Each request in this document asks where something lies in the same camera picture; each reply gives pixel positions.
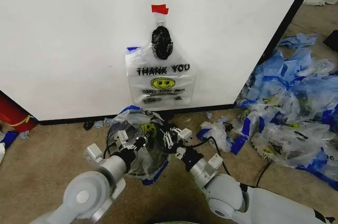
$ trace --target yellow smiley face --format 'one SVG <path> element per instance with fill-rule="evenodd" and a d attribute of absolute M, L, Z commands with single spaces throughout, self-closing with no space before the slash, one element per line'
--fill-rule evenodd
<path fill-rule="evenodd" d="M 170 89 L 175 86 L 175 81 L 169 78 L 156 78 L 152 80 L 151 84 L 157 89 Z"/>

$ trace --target transparent plastic bag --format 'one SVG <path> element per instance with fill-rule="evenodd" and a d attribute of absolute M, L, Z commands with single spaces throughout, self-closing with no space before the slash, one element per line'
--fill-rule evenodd
<path fill-rule="evenodd" d="M 141 148 L 132 162 L 128 176 L 141 180 L 152 180 L 168 160 L 163 152 L 163 142 L 157 138 L 159 127 L 163 125 L 160 115 L 148 110 L 126 110 L 117 115 L 109 125 L 107 134 L 108 145 L 113 144 L 114 136 L 119 130 L 125 130 L 128 143 L 133 144 L 144 132 L 151 132 L 146 147 Z"/>
<path fill-rule="evenodd" d="M 338 147 L 328 144 L 324 147 L 324 152 L 327 157 L 327 164 L 321 170 L 321 173 L 334 181 L 338 181 Z"/>
<path fill-rule="evenodd" d="M 223 123 L 203 122 L 200 126 L 201 130 L 209 129 L 209 131 L 203 134 L 203 137 L 213 137 L 216 140 L 217 146 L 220 150 L 223 150 L 224 152 L 230 151 L 232 139 L 227 137 L 226 127 Z M 213 141 L 209 141 L 209 143 L 213 148 L 216 149 Z"/>
<path fill-rule="evenodd" d="M 299 123 L 294 126 L 267 124 L 262 133 L 255 133 L 252 143 L 264 158 L 283 166 L 308 167 L 335 134 L 329 125 Z"/>
<path fill-rule="evenodd" d="M 175 49 L 161 60 L 151 44 L 138 48 L 126 55 L 126 67 L 134 104 L 151 108 L 191 103 L 195 72 Z"/>
<path fill-rule="evenodd" d="M 299 102 L 297 121 L 313 119 L 317 113 L 334 108 L 338 102 L 338 77 L 313 77 L 290 88 Z"/>
<path fill-rule="evenodd" d="M 132 100 L 146 108 L 187 106 L 193 95 L 195 71 L 174 46 L 164 26 L 167 8 L 155 7 L 161 7 L 159 12 L 164 14 L 154 13 L 157 28 L 151 43 L 128 49 L 125 57 Z"/>
<path fill-rule="evenodd" d="M 335 63 L 329 59 L 319 59 L 303 71 L 299 71 L 297 76 L 308 77 L 312 74 L 328 75 L 335 68 Z"/>

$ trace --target black wire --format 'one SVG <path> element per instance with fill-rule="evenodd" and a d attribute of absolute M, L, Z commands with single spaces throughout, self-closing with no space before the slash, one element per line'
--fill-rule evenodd
<path fill-rule="evenodd" d="M 198 143 L 196 145 L 192 145 L 192 146 L 186 146 L 186 147 L 191 147 L 191 148 L 195 148 L 195 147 L 198 147 L 198 146 L 201 146 L 203 144 L 205 144 L 206 142 L 208 142 L 208 140 L 206 139 L 205 141 L 201 142 L 201 143 Z"/>
<path fill-rule="evenodd" d="M 262 178 L 264 172 L 265 172 L 265 171 L 268 169 L 268 167 L 271 165 L 271 163 L 272 163 L 272 162 L 269 162 L 269 163 L 264 167 L 262 173 L 260 174 L 260 176 L 259 176 L 259 178 L 258 178 L 258 180 L 257 180 L 256 187 L 258 187 L 258 184 L 259 184 L 260 179 Z"/>
<path fill-rule="evenodd" d="M 105 149 L 105 151 L 104 151 L 104 159 L 106 158 L 107 151 L 108 151 L 109 157 L 111 157 L 111 153 L 110 153 L 110 150 L 109 150 L 109 149 L 110 149 L 112 146 L 116 146 L 116 143 L 115 143 L 115 142 L 114 142 L 114 143 L 111 143 L 110 145 L 108 145 L 108 146 L 106 147 L 106 149 Z"/>
<path fill-rule="evenodd" d="M 209 138 L 207 138 L 207 141 L 209 141 L 209 140 L 211 140 L 211 139 L 212 139 L 212 141 L 215 143 L 215 147 L 216 147 L 216 150 L 217 150 L 218 155 L 219 155 L 220 157 L 222 157 L 221 152 L 220 152 L 220 150 L 219 150 L 219 148 L 218 148 L 218 145 L 217 145 L 216 140 L 214 139 L 214 137 L 210 136 Z M 222 165 L 223 165 L 223 168 L 224 168 L 224 170 L 226 171 L 226 173 L 227 173 L 229 176 L 232 176 L 232 175 L 230 174 L 229 170 L 227 169 L 226 164 L 224 163 L 224 161 L 222 161 Z"/>

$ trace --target wall baseboard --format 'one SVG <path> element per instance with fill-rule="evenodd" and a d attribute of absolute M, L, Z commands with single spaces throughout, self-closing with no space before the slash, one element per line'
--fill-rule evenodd
<path fill-rule="evenodd" d="M 175 114 L 180 114 L 180 113 L 192 113 L 192 112 L 232 109 L 234 107 L 235 107 L 234 104 L 225 104 L 225 105 L 205 106 L 205 107 L 196 107 L 196 108 L 160 110 L 160 111 L 155 111 L 155 112 L 159 113 L 165 119 L 170 119 Z M 114 118 L 115 116 L 116 115 L 107 115 L 107 116 L 96 116 L 96 117 L 79 117 L 79 118 L 42 120 L 42 121 L 39 121 L 39 124 L 40 125 L 61 125 L 61 124 L 84 123 L 84 122 L 89 122 L 89 121 L 104 120 L 104 118 L 106 117 Z"/>

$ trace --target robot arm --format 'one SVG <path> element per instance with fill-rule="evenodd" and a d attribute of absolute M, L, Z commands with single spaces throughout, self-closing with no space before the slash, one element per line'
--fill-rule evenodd
<path fill-rule="evenodd" d="M 109 159 L 103 159 L 96 144 L 87 147 L 85 155 L 96 166 L 96 171 L 78 175 L 67 186 L 63 204 L 54 212 L 47 213 L 31 224 L 66 224 L 75 219 L 97 222 L 112 206 L 125 188 L 123 175 L 136 158 L 135 152 L 147 143 L 147 134 L 139 137 L 133 145 L 122 145 Z"/>
<path fill-rule="evenodd" d="M 218 174 L 223 159 L 215 154 L 209 161 L 190 146 L 192 132 L 179 128 L 161 129 L 165 151 L 183 161 L 197 186 L 205 194 L 210 210 L 224 219 L 239 224 L 323 224 L 334 218 L 324 218 L 319 212 L 270 191 L 237 182 L 226 174 Z M 136 158 L 135 152 L 147 143 L 148 135 L 127 145 L 123 131 L 116 136 L 119 152 L 103 159 L 95 145 L 87 148 L 87 159 L 96 165 L 96 171 L 85 172 L 74 178 L 63 196 L 63 204 L 31 224 L 64 224 L 74 219 L 97 222 L 112 206 L 125 187 L 123 175 Z"/>
<path fill-rule="evenodd" d="M 217 174 L 223 159 L 214 155 L 208 162 L 193 148 L 177 148 L 180 158 L 197 186 L 205 194 L 210 210 L 224 219 L 239 224 L 324 224 L 318 211 L 279 196 L 268 190 L 237 182 L 226 174 Z"/>

